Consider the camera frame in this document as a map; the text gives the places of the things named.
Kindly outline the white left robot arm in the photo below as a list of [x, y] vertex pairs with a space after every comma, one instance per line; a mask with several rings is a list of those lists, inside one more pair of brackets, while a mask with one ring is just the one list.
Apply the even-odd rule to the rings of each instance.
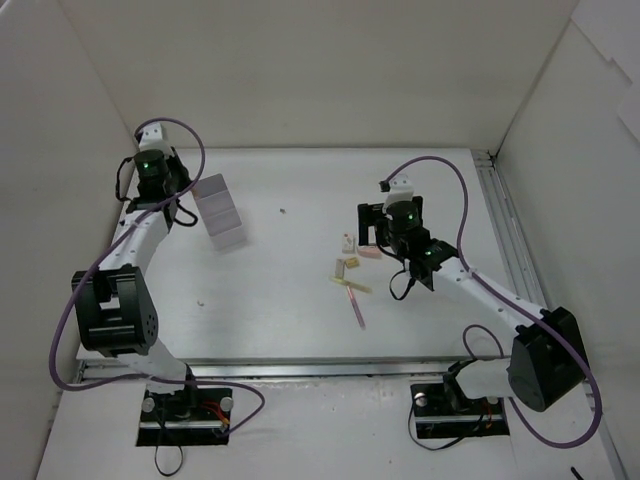
[[187, 364], [159, 339], [159, 314], [144, 274], [176, 224], [179, 200], [174, 196], [191, 179], [173, 147], [144, 147], [128, 160], [138, 174], [138, 194], [125, 200], [113, 249], [85, 283], [81, 271], [72, 279], [81, 344], [147, 379], [148, 391], [164, 394], [164, 408], [185, 420], [198, 411], [200, 395], [185, 385]]

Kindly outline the yellow highlighter pen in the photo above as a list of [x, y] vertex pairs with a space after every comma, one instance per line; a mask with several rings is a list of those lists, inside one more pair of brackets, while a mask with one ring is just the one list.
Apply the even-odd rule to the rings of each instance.
[[329, 276], [329, 280], [331, 282], [335, 283], [335, 284], [338, 284], [338, 285], [341, 285], [341, 286], [344, 286], [344, 287], [349, 287], [352, 290], [356, 290], [356, 291], [363, 292], [363, 293], [366, 293], [366, 294], [371, 294], [372, 293], [372, 288], [371, 287], [368, 287], [368, 286], [365, 286], [365, 285], [362, 285], [362, 284], [359, 284], [357, 282], [353, 282], [353, 281], [350, 281], [350, 280], [346, 280], [344, 278], [338, 278], [338, 277], [335, 277], [335, 276]]

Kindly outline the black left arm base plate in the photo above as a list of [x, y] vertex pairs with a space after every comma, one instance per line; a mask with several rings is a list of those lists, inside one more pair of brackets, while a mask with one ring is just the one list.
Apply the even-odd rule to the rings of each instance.
[[146, 390], [136, 446], [227, 445], [233, 406], [230, 388], [185, 387], [173, 394]]

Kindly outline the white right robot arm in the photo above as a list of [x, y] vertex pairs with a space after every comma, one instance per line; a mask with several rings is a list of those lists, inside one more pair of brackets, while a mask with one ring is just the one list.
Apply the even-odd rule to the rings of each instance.
[[514, 397], [543, 412], [591, 371], [574, 315], [549, 311], [519, 298], [463, 261], [461, 251], [431, 235], [422, 222], [422, 200], [361, 204], [358, 241], [375, 239], [403, 266], [410, 286], [421, 284], [469, 307], [480, 319], [501, 323], [512, 337], [505, 359], [471, 360], [455, 366], [442, 388], [445, 405], [464, 412], [481, 398]]

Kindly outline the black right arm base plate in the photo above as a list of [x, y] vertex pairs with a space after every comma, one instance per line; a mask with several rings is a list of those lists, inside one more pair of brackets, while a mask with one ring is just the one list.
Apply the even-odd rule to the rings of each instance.
[[445, 444], [470, 438], [509, 436], [499, 401], [468, 400], [456, 396], [444, 383], [410, 385], [412, 405], [409, 426], [418, 440], [443, 440]]

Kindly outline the pink highlighter pen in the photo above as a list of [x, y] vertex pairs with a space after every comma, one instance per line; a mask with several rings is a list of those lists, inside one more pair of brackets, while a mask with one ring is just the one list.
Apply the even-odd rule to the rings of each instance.
[[354, 315], [356, 317], [357, 323], [359, 325], [359, 328], [364, 331], [364, 330], [366, 330], [366, 324], [365, 324], [364, 317], [363, 317], [363, 315], [361, 313], [361, 310], [359, 308], [357, 299], [355, 297], [355, 294], [354, 294], [354, 291], [353, 291], [351, 285], [347, 285], [346, 286], [346, 291], [347, 291], [347, 294], [348, 294], [349, 301], [351, 303], [352, 309], [354, 311]]

